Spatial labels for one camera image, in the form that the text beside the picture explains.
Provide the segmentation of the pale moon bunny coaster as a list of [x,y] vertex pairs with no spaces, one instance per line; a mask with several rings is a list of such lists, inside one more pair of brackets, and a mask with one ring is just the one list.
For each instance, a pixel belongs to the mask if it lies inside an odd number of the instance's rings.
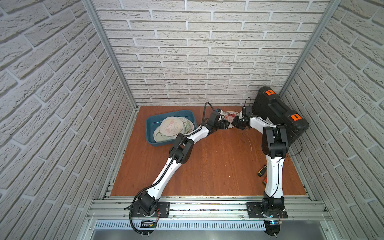
[[160,124],[159,131],[166,137],[182,133],[185,130],[183,121],[178,117],[167,117]]

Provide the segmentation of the green bunny coaster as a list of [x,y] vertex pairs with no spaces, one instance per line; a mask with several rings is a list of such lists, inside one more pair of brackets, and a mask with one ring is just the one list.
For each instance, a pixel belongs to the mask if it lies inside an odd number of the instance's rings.
[[153,137],[154,137],[154,140],[155,142],[157,143],[160,143],[160,142],[165,142],[165,141],[170,141],[170,140],[174,140],[177,135],[174,135],[174,136],[165,136],[163,135],[159,129],[156,129],[154,131],[154,134],[153,134]]

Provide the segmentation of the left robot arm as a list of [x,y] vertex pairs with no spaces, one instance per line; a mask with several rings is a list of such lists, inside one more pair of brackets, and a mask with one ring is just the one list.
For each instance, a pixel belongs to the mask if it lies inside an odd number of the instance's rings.
[[223,111],[215,109],[196,130],[187,135],[178,134],[170,149],[169,158],[158,177],[152,185],[142,189],[134,198],[133,203],[141,208],[145,216],[150,217],[157,211],[157,203],[166,185],[174,173],[188,161],[194,145],[218,129],[225,130],[228,126],[229,122],[225,120]]

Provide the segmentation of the red rose floral coaster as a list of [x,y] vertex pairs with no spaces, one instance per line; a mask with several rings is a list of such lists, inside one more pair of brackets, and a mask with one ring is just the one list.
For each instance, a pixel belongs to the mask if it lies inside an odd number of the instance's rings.
[[229,122],[229,126],[228,126],[228,129],[231,129],[233,128],[234,126],[232,125],[232,122],[234,120],[235,117],[239,117],[240,116],[240,113],[238,112],[234,112],[234,111],[226,111],[226,112],[223,112],[223,115],[225,117],[225,120],[227,120]]

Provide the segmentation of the green tulip coaster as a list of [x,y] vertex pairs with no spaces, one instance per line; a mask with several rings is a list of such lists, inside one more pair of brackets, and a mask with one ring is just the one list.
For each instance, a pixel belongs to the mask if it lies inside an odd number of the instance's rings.
[[193,122],[191,122],[189,119],[183,118],[183,117],[180,117],[180,119],[182,120],[182,122],[184,124],[184,128],[185,128],[184,135],[191,133],[194,130]]

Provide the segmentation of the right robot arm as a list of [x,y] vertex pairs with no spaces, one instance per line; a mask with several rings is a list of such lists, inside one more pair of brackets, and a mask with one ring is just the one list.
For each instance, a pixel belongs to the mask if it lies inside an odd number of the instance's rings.
[[267,184],[260,204],[264,218],[284,218],[283,165],[289,149],[286,128],[268,123],[253,114],[251,106],[242,107],[232,125],[238,129],[252,128],[262,133],[262,152],[267,160]]

